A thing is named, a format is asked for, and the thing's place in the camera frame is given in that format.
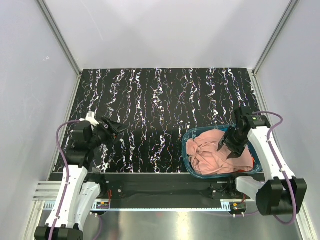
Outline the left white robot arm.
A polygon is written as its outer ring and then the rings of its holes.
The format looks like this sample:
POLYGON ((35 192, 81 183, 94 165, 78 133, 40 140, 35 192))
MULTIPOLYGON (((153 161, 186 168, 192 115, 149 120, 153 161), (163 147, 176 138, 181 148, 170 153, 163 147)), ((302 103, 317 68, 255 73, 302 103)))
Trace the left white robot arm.
POLYGON ((62 182, 45 225, 35 230, 36 240, 82 240, 94 201, 112 195, 104 176, 100 173, 89 176, 88 172, 95 150, 102 145, 113 146, 127 126, 106 117, 97 121, 92 111, 85 118, 66 124, 73 125, 72 144, 63 151, 60 142, 56 141, 64 163, 62 182))

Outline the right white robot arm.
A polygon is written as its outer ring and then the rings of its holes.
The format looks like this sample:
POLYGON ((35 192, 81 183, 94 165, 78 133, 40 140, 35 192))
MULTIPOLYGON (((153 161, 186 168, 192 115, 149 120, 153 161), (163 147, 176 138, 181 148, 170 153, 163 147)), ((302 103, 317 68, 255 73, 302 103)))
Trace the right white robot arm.
POLYGON ((292 214, 295 217, 302 207, 307 183, 297 178, 286 164, 274 140, 274 126, 270 124, 267 111, 254 112, 248 106, 234 111, 235 125, 229 126, 217 145, 226 147, 229 158, 239 158, 248 145, 251 145, 260 161, 264 182, 244 175, 235 177, 227 185, 228 195, 239 198, 246 195, 254 200, 262 216, 292 214))

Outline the pink t shirt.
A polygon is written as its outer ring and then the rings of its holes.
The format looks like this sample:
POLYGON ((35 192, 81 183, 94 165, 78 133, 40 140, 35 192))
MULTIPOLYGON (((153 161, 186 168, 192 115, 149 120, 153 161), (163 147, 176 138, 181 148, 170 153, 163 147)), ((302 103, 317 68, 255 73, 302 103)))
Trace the pink t shirt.
POLYGON ((225 147, 217 151, 218 143, 224 134, 222 130, 212 129, 201 133, 194 139, 188 139, 186 154, 197 174, 211 176, 235 173, 235 167, 240 165, 237 163, 240 158, 252 157, 248 147, 238 158, 227 159, 231 151, 225 147))

